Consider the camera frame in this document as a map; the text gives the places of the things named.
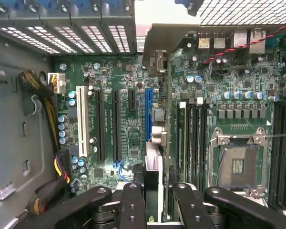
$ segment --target white label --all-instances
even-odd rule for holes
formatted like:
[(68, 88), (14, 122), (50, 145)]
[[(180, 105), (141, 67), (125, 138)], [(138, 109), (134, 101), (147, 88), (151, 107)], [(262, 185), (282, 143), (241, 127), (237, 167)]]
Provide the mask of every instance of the white label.
[(10, 182), (8, 185), (0, 189), (0, 200), (4, 200), (10, 194), (12, 194), (16, 189), (14, 188), (14, 183)]

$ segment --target perforated metal grille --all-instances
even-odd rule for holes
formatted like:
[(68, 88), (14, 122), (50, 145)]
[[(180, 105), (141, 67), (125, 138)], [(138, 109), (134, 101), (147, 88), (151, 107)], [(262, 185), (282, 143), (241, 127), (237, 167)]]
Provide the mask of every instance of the perforated metal grille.
[(202, 25), (286, 23), (286, 0), (204, 0)]
[(92, 48), (89, 47), (70, 27), (54, 27), (61, 35), (66, 37), (69, 41), (83, 50), (85, 53), (93, 53)]
[(77, 53), (74, 49), (72, 49), (69, 45), (62, 42), (60, 39), (56, 38), (54, 35), (46, 31), (41, 26), (35, 26), (35, 27), (27, 27), (28, 30), (31, 30), (36, 35), (40, 36), (41, 38), (47, 40), (48, 42), (54, 44), (58, 48), (64, 50), (67, 53)]
[(112, 52), (107, 41), (105, 41), (104, 37), (96, 26), (82, 26), (82, 30), (84, 30), (84, 32), (102, 52)]
[(109, 30), (116, 42), (120, 52), (130, 52), (127, 35), (124, 26), (110, 25)]
[(22, 41), (24, 41), (30, 45), (33, 45), (36, 48), (39, 48), (43, 51), (46, 51), (49, 54), (59, 54), (60, 53), (59, 51), (52, 49), (48, 45), (43, 44), (42, 42), (30, 37), (29, 35), (25, 34), (22, 31), (17, 30), (14, 27), (6, 27), (6, 28), (2, 27), (2, 28), (0, 28), (0, 30), (4, 31), (4, 32), (14, 36), (15, 38), (18, 38), (18, 39), (20, 39), (20, 40), (22, 40)]

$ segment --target pcie slot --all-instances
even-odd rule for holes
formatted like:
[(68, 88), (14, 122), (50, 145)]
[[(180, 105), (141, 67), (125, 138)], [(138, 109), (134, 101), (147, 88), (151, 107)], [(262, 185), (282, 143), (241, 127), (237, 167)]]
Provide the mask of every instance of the pcie slot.
[(151, 138), (152, 132), (152, 116), (150, 114), (150, 107), (153, 103), (153, 89), (145, 89), (145, 141), (148, 142)]
[(77, 86), (77, 125), (79, 156), (87, 157), (89, 154), (89, 121), (88, 121), (88, 87)]
[(96, 90), (97, 153), (99, 161), (105, 161), (105, 108), (103, 91)]
[(193, 108), (193, 140), (192, 140), (192, 184), (197, 184), (198, 163), (199, 163), (199, 109), (197, 106)]
[(201, 121), (200, 121), (200, 155), (199, 155), (199, 171), (200, 171), (200, 187), (199, 191), (203, 192), (206, 189), (206, 149), (207, 149), (207, 107), (203, 106), (201, 107)]
[(130, 111), (136, 111), (135, 89), (128, 90), (128, 108)]
[(122, 159), (121, 147), (121, 108), (120, 91), (112, 91), (112, 139), (113, 139), (113, 160)]

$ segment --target blue pcie slot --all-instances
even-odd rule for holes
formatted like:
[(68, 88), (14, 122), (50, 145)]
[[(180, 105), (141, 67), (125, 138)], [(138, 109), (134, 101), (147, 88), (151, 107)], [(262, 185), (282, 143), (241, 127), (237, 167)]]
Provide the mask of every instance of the blue pcie slot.
[(151, 138), (152, 132), (152, 116), (150, 114), (150, 107), (153, 103), (153, 89), (145, 89), (145, 142)]

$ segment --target white pci slot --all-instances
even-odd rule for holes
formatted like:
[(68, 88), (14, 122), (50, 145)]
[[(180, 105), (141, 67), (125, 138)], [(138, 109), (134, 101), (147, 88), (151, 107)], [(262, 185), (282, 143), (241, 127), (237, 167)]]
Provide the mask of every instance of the white pci slot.
[(89, 154), (88, 87), (76, 86), (79, 156)]

